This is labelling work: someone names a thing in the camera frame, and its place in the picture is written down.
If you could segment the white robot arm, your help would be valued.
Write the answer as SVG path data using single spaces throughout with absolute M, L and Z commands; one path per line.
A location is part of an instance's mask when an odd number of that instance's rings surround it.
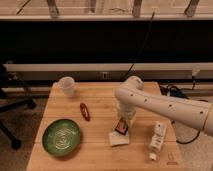
M 212 103 L 156 95 L 143 86 L 139 77 L 130 76 L 115 89 L 115 97 L 125 109 L 140 107 L 213 136 Z

